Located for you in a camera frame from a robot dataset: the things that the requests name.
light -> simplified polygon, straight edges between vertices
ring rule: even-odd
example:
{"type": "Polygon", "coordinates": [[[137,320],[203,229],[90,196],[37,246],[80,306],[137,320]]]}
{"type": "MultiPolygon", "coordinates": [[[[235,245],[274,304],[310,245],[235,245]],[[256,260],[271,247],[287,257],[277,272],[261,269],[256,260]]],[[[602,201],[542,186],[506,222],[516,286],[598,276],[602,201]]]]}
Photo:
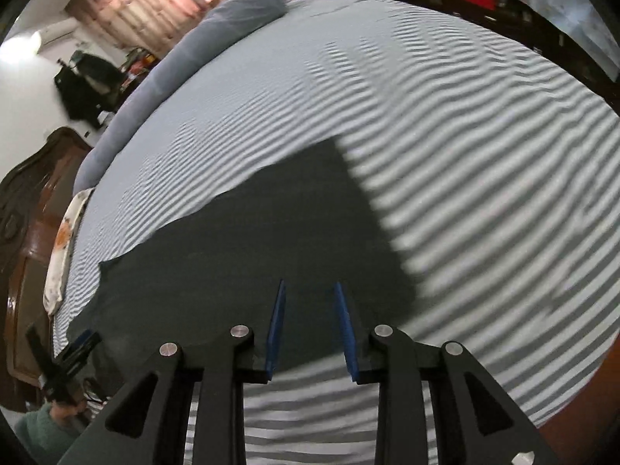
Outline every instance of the light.
{"type": "Polygon", "coordinates": [[[36,31],[31,36],[15,36],[0,45],[0,59],[15,63],[36,55],[41,48],[41,34],[36,31]]]}

mattress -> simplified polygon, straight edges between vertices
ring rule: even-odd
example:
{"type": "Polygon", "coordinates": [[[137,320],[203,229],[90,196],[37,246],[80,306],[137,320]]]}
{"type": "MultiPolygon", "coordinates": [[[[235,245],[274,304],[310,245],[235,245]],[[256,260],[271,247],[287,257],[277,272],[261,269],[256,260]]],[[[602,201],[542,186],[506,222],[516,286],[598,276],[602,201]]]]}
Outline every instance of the mattress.
{"type": "MultiPolygon", "coordinates": [[[[403,330],[463,342],[542,424],[618,333],[618,116],[470,22],[382,0],[290,6],[199,70],[117,155],[80,226],[55,351],[97,289],[98,262],[334,137],[417,284],[420,313],[403,330]]],[[[245,394],[249,463],[372,463],[377,391],[353,385],[342,356],[245,394]]]]}

long gray pillow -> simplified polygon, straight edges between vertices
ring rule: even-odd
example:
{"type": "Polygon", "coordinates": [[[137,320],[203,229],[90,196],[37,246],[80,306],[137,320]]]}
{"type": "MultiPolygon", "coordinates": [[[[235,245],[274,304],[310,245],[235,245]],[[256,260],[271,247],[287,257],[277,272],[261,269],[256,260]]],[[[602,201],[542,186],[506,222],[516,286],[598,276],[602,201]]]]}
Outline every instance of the long gray pillow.
{"type": "Polygon", "coordinates": [[[285,0],[224,0],[187,33],[129,96],[86,156],[73,194],[94,187],[117,153],[183,83],[228,47],[286,13],[285,0]]]}

person's hand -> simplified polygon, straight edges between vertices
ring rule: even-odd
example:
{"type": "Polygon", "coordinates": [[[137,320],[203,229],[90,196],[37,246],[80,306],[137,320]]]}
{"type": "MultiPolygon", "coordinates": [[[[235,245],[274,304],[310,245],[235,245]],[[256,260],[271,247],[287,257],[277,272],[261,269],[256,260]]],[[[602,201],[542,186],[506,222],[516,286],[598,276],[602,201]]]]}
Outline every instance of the person's hand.
{"type": "Polygon", "coordinates": [[[68,427],[70,425],[71,417],[77,416],[85,410],[86,399],[80,400],[77,405],[52,402],[50,417],[57,423],[57,425],[61,427],[68,427]]]}

triangular cutout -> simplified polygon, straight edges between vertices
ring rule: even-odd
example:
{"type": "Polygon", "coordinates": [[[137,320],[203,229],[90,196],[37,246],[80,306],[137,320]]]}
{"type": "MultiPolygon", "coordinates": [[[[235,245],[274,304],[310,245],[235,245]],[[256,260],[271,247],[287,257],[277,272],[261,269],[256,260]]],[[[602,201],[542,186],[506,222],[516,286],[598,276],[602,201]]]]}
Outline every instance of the triangular cutout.
{"type": "Polygon", "coordinates": [[[140,437],[156,386],[157,375],[147,375],[107,419],[105,427],[111,432],[122,433],[134,439],[140,437]]]}
{"type": "Polygon", "coordinates": [[[482,382],[470,372],[465,373],[465,382],[474,405],[475,419],[482,435],[490,435],[509,429],[513,421],[500,403],[489,393],[482,382]]]}

